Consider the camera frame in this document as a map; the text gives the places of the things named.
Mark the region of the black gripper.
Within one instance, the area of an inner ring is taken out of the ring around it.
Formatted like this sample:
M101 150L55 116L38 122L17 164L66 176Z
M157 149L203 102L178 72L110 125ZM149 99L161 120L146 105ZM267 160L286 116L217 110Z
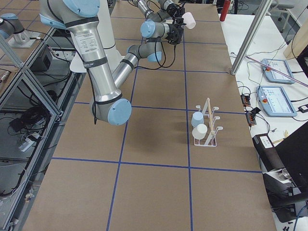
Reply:
M183 26L181 24L168 24L169 31L167 32L167 40L169 44L178 45L181 42L183 35Z
M168 6L168 14L171 18L182 17L185 14L183 6Z

